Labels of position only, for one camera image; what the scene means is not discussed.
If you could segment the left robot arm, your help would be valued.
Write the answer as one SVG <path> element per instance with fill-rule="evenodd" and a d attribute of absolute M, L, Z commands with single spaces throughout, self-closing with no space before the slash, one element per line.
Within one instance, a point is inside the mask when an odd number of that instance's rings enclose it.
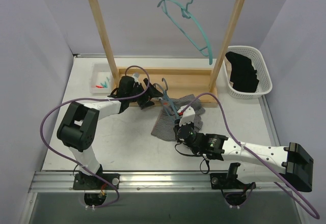
<path fill-rule="evenodd" d="M 123 76 L 119 86 L 108 96 L 108 101 L 86 104 L 74 101 L 67 108 L 57 138 L 81 163 L 78 172 L 91 189 L 97 189 L 103 183 L 102 165 L 92 148 L 98 121 L 123 113 L 130 103 L 137 103 L 140 109 L 148 108 L 154 105 L 151 99 L 163 96 L 147 78 L 143 82 L 139 82 L 135 75 Z"/>

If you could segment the grey striped underwear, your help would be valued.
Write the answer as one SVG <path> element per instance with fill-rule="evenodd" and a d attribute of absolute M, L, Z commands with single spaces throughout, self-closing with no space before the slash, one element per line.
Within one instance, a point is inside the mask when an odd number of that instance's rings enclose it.
<path fill-rule="evenodd" d="M 172 101 L 176 110 L 179 110 L 182 106 L 188 105 L 194 98 L 195 96 L 190 94 L 179 99 L 173 98 Z M 165 100 L 162 100 L 162 103 L 164 108 L 155 122 L 151 135 L 163 141 L 175 142 L 174 122 L 176 117 L 170 104 Z M 194 129 L 195 132 L 199 132 L 203 126 L 201 116 L 205 113 L 205 109 L 199 99 L 193 102 L 191 107 L 195 111 Z"/>

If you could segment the black underwear beige waistband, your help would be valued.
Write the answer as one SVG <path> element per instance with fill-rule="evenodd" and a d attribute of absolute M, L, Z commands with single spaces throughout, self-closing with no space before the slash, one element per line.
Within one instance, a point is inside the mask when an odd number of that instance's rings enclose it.
<path fill-rule="evenodd" d="M 226 53 L 226 59 L 231 64 L 230 81 L 233 89 L 245 93 L 256 92 L 259 80 L 251 59 L 231 51 Z"/>

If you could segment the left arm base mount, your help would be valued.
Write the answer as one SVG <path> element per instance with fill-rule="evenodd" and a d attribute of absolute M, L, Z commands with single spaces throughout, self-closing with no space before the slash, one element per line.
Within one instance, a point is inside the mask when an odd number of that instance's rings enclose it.
<path fill-rule="evenodd" d="M 120 174 L 104 173 L 101 175 L 103 179 L 111 183 L 117 189 L 119 188 Z M 78 173 L 74 177 L 73 190 L 101 190 L 105 183 L 94 177 L 83 173 Z"/>

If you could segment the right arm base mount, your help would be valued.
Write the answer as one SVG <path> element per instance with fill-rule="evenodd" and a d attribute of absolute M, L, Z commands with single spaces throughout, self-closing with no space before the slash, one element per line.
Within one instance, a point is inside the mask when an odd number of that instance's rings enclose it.
<path fill-rule="evenodd" d="M 242 183 L 238 179 L 238 174 L 228 175 L 227 173 L 210 173 L 211 188 L 215 190 L 248 190 L 251 187 L 256 188 L 256 184 Z"/>

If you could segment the teal hanger with striped underwear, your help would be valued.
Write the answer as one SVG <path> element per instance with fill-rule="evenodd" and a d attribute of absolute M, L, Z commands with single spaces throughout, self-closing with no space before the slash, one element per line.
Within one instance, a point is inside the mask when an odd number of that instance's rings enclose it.
<path fill-rule="evenodd" d="M 162 87 L 160 84 L 158 84 L 158 83 L 154 83 L 153 86 L 154 86 L 154 87 L 158 86 L 158 87 L 162 90 L 162 94 L 163 94 L 163 97 L 162 97 L 162 98 L 163 98 L 165 101 L 168 102 L 168 104 L 170 105 L 171 109 L 172 109 L 173 112 L 174 112 L 174 115 L 175 115 L 176 120 L 178 120 L 178 119 L 180 119 L 180 116 L 179 116 L 179 114 L 178 114 L 178 112 L 177 112 L 177 110 L 176 110 L 176 107 L 175 107 L 175 105 L 174 105 L 172 99 L 168 96 L 168 89 L 169 89 L 169 87 L 168 87 L 167 81 L 166 81 L 166 79 L 165 79 L 164 77 L 161 79 L 161 81 L 165 84 L 165 88 L 163 88 L 163 87 Z"/>

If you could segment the wooden clothes rack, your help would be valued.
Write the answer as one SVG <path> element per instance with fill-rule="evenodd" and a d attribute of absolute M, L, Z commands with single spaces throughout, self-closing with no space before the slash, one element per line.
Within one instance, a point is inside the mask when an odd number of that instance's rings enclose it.
<path fill-rule="evenodd" d="M 104 19 L 98 0 L 88 0 L 92 14 L 99 32 L 101 43 L 111 69 L 114 81 L 121 77 L 123 69 L 118 68 L 115 62 L 114 53 L 110 42 L 113 36 L 109 36 L 105 27 Z M 194 0 L 161 0 L 157 7 L 162 10 L 162 15 L 167 16 L 175 26 L 169 29 L 159 21 L 161 14 L 153 16 L 145 15 L 142 10 L 148 6 L 143 4 L 140 7 L 122 6 L 119 9 L 120 17 L 117 19 L 122 24 L 120 28 L 123 39 L 122 49 L 126 49 L 125 42 L 136 50 L 145 52 L 161 51 L 164 55 L 170 55 L 171 46 L 175 51 L 185 54 L 181 47 L 182 40 L 178 38 L 180 33 L 190 41 L 190 43 L 209 60 L 212 69 L 196 71 L 194 68 L 150 68 L 149 72 L 158 78 L 160 74 L 167 75 L 172 80 L 173 95 L 183 96 L 187 94 L 199 95 L 210 92 L 217 95 L 216 80 L 220 72 L 227 48 L 231 42 L 235 27 L 241 14 L 245 0 L 234 0 L 234 7 L 221 48 L 217 57 L 213 56 L 212 45 L 209 41 L 209 31 L 205 32 L 198 20 L 189 12 L 188 7 Z"/>

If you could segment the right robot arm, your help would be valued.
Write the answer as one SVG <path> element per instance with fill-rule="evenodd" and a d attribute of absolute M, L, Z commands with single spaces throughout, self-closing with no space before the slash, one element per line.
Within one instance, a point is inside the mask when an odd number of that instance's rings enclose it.
<path fill-rule="evenodd" d="M 314 160 L 300 144 L 272 147 L 237 143 L 225 135 L 196 132 L 193 123 L 176 122 L 174 132 L 192 157 L 202 157 L 206 163 L 230 161 L 226 182 L 232 188 L 252 182 L 280 182 L 282 176 L 297 191 L 312 191 Z"/>

